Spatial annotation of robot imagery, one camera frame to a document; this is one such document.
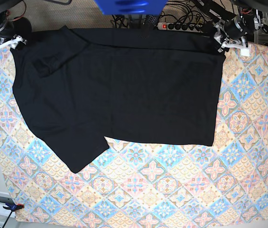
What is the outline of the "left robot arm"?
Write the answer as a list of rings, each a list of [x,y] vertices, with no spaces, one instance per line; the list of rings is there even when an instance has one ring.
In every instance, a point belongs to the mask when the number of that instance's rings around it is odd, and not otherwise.
[[[218,52],[230,48],[247,53],[248,36],[256,42],[268,44],[268,0],[232,0],[238,13],[229,12],[213,0],[200,0],[200,10],[213,20],[210,34]]]

